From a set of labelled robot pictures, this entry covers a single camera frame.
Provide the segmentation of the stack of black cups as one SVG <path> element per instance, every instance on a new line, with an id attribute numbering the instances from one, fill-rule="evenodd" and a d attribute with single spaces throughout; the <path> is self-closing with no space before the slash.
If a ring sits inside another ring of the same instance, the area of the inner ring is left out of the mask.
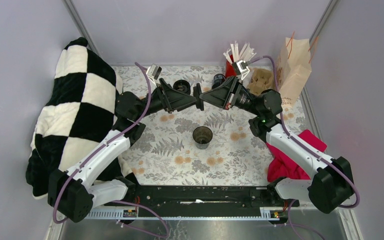
<path id="1" fill-rule="evenodd" d="M 218 74 L 214 75 L 211 89 L 218 88 L 225 80 L 226 80 L 226 77 L 222 73 L 218 73 Z"/>

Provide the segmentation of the single black coffee cup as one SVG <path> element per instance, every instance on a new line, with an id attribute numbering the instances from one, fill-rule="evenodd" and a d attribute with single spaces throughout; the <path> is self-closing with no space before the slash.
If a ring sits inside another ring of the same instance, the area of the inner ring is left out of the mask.
<path id="1" fill-rule="evenodd" d="M 204 150 L 208 148 L 210 142 L 212 141 L 213 132 L 207 126 L 198 126 L 192 132 L 192 139 L 198 149 Z"/>

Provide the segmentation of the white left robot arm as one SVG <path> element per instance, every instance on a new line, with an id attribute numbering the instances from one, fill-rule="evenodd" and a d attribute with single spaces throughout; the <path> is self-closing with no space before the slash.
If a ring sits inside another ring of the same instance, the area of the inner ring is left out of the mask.
<path id="1" fill-rule="evenodd" d="M 53 207 L 54 222 L 62 223 L 58 213 L 78 223 L 95 207 L 113 201 L 124 206 L 132 204 L 135 192 L 128 180 L 116 178 L 99 185 L 94 184 L 95 180 L 116 157 L 140 139 L 146 129 L 141 122 L 144 117 L 159 111 L 180 112 L 192 106 L 203 110 L 201 93 L 198 83 L 190 87 L 187 81 L 182 84 L 178 80 L 170 85 L 163 78 L 143 99 L 130 91 L 121 93 L 116 99 L 117 120 L 98 146 L 67 170 L 56 169 L 51 173 L 47 201 Z"/>

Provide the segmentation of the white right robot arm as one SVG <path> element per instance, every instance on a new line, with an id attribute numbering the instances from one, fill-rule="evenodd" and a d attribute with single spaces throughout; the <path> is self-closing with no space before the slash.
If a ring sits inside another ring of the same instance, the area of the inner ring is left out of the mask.
<path id="1" fill-rule="evenodd" d="M 274 188 L 266 193 L 271 205 L 279 206 L 289 199 L 305 201 L 329 214 L 336 208 L 352 209 L 360 203 L 349 161 L 344 157 L 333 158 L 290 132 L 281 120 L 282 99 L 276 90 L 264 90 L 255 96 L 237 77 L 229 77 L 219 87 L 201 93 L 199 99 L 220 109 L 236 107 L 254 114 L 248 121 L 252 134 L 280 150 L 308 175 L 308 180 L 276 180 Z"/>

